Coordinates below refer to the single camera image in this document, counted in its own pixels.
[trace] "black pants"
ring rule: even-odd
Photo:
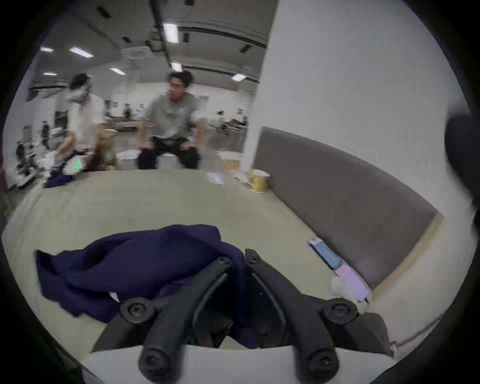
[[[200,156],[197,148],[190,147],[186,151],[182,151],[180,148],[183,143],[188,141],[187,139],[162,140],[158,137],[151,137],[150,140],[153,141],[155,147],[142,150],[137,159],[139,169],[155,169],[156,158],[165,152],[170,152],[178,157],[185,168],[198,169]]]

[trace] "air conditioner unit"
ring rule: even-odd
[[[153,57],[149,47],[142,43],[129,43],[122,49],[122,55],[128,60],[138,60]]]

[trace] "ceiling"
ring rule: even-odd
[[[197,84],[236,90],[239,84],[231,80],[229,73],[238,72],[248,75],[249,79],[258,80],[276,0],[195,0],[193,6],[186,5],[186,2],[158,2],[163,21],[176,23],[180,30],[180,43],[166,43],[170,59],[180,62],[184,67],[197,68],[189,69]],[[97,10],[99,6],[111,17],[104,18]],[[183,42],[185,32],[189,34],[188,42]],[[146,40],[152,41],[156,34],[148,0],[78,2],[78,6],[57,22],[43,42],[44,46],[54,51],[39,52],[36,80],[45,83],[47,78],[42,73],[49,71],[56,72],[56,78],[69,80],[76,73],[88,73],[92,68],[114,62],[127,75],[128,71],[136,70],[139,82],[164,81],[171,70],[164,52],[134,62],[122,54],[122,49],[127,46],[123,36],[128,37],[132,44],[144,45]],[[251,47],[241,53],[240,50],[247,43]],[[94,57],[87,59],[69,52],[71,47],[79,47]]]

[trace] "hand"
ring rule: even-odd
[[[151,142],[151,141],[146,141],[146,142],[144,142],[144,143],[142,143],[142,144],[139,144],[138,147],[139,147],[140,149],[151,150],[151,149],[154,149],[155,146],[154,146],[153,142]]]
[[[196,148],[196,147],[197,147],[197,144],[195,144],[195,143],[190,143],[189,141],[186,141],[186,142],[184,142],[184,143],[182,143],[182,144],[180,145],[180,149],[181,149],[182,151],[186,151],[186,150],[189,149],[189,148]]]

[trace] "pink package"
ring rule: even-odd
[[[343,278],[347,284],[348,289],[355,295],[355,298],[362,302],[370,293],[370,289],[363,282],[363,280],[347,265],[342,264],[335,273],[337,276]]]

